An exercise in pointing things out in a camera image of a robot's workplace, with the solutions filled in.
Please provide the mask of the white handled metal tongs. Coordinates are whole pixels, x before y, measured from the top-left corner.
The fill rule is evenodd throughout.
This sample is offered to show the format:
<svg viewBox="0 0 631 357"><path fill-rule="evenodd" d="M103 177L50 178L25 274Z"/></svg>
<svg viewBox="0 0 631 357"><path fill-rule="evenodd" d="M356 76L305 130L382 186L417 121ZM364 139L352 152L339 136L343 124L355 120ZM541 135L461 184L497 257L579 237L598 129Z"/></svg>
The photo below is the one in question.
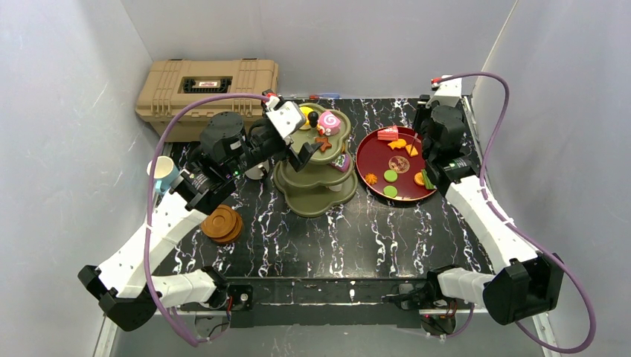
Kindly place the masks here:
<svg viewBox="0 0 631 357"><path fill-rule="evenodd" d="M417 139L418 139L418 133L416 132L416 133L414 134L414 139L413 139L413 141L412 141L412 143L411 143L411 147L410 147L410 150L409 150L409 153L410 153L410 155L412 155L412 156L416 156L416 155L417 155L417 150L416 150L416 148L415 148L415 144L416 144L416 142L417 142Z"/></svg>

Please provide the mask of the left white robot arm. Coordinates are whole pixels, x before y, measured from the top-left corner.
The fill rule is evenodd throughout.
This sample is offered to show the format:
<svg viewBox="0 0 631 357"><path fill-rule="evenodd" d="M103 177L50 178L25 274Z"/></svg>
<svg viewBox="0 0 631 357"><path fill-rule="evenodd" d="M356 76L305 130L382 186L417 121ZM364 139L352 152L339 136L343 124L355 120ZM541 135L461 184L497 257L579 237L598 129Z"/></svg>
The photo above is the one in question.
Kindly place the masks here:
<svg viewBox="0 0 631 357"><path fill-rule="evenodd" d="M149 195L163 191L159 202L150 200L146 222L109 259L85 266L80 282L97 299L105 316L125 331L133 331L156 312L187 303L229 304L229 282L214 268L186 274L155 276L155 268L194 228L198 228L235 191L236 179L271 158L286 159L304 168L318 149L305 144L292 148L291 136L305 123L300 109L268 109L251 132L235 112L214 115L199 136L199 146L182 169L158 174L150 161Z"/></svg>

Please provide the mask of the yellow frosted donut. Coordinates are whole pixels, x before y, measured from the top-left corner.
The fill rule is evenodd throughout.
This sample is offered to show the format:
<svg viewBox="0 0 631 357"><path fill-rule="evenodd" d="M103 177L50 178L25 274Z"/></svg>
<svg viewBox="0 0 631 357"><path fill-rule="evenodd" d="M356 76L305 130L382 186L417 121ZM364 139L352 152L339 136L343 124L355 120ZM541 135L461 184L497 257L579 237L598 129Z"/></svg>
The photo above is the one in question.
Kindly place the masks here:
<svg viewBox="0 0 631 357"><path fill-rule="evenodd" d="M300 110L302 112L302 115L306 119L305 124L301 126L300 130L308 130L311 128L310 115L312 113L315 113L315 111L312 108L307 107L307 106L300 106Z"/></svg>

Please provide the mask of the green three-tier dessert stand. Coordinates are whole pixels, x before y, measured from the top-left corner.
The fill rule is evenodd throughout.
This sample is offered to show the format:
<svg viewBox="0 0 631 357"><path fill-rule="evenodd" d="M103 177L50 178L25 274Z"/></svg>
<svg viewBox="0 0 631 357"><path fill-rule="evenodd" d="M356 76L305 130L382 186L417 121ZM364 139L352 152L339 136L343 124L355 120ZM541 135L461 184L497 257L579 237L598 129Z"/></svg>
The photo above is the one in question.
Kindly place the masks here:
<svg viewBox="0 0 631 357"><path fill-rule="evenodd" d="M331 111L342 121L340 132L328 137L333 147L326 152L318 150L303 170L295 172L287 161L279 161L272 171L272 180L284 195L289 209L299 216L313 218L350 201L356 193L358 178L348 149L352 126L348 116L338 109L326 109L315 103L302 103L300 106L310 107L320 115ZM329 165L344 152L352 158L346 173Z"/></svg>

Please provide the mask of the star shaped cookie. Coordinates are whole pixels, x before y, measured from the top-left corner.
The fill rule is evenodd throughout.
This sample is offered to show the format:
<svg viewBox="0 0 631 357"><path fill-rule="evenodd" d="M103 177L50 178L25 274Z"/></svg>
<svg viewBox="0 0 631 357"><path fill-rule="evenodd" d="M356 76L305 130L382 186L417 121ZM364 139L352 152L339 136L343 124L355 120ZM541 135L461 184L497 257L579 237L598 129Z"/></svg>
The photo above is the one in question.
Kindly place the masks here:
<svg viewBox="0 0 631 357"><path fill-rule="evenodd" d="M326 152L333 147L333 145L329 141L329 138L326 136L314 138L314 142L318 144L318 149L321 152Z"/></svg>

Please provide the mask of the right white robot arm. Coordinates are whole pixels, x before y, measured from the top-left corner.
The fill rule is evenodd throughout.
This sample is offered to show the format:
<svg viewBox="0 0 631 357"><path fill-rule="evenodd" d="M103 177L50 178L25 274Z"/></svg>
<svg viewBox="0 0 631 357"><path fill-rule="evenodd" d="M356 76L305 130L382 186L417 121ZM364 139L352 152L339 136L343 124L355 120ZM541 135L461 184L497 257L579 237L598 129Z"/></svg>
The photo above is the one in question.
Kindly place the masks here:
<svg viewBox="0 0 631 357"><path fill-rule="evenodd" d="M557 307L563 271L557 255L545 256L509 228L490 208L494 199L481 185L479 169L461 151L464 117L451 106L422 109L414 130L422 138L429 182L459 212L490 258L493 273L449 265L434 268L419 283L399 286L382 300L404 310L444 300L463 300L484 307L501 325L512 324Z"/></svg>

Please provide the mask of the purple cake slice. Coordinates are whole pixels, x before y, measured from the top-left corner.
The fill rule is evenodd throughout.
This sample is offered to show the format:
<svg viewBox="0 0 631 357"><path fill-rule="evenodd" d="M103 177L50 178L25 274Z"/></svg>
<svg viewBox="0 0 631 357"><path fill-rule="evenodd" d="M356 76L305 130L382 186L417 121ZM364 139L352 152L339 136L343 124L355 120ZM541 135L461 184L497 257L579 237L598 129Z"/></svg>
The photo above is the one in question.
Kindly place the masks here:
<svg viewBox="0 0 631 357"><path fill-rule="evenodd" d="M336 170L346 173L351 165L352 158L346 153L341 153L329 165Z"/></svg>

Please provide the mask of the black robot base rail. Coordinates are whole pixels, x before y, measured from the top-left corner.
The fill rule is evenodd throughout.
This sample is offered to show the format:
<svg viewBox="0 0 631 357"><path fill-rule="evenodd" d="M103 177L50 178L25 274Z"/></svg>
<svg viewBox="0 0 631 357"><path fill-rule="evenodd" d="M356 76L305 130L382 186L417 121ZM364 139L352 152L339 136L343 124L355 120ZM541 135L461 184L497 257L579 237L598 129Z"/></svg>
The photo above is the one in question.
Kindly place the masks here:
<svg viewBox="0 0 631 357"><path fill-rule="evenodd" d="M207 303L185 312L216 316L226 309L234 328L270 326L390 325L455 331L462 303L438 300L423 278L233 277Z"/></svg>

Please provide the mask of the pink swirl roll cake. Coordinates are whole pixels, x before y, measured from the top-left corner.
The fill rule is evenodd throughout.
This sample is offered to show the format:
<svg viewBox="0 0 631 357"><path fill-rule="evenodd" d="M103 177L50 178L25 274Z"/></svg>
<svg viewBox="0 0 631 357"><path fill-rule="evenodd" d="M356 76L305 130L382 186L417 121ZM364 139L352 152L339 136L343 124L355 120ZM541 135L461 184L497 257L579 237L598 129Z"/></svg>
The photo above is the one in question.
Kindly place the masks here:
<svg viewBox="0 0 631 357"><path fill-rule="evenodd" d="M337 135L342 126L342 121L331 111L323 112L319 118L316 129L320 136Z"/></svg>

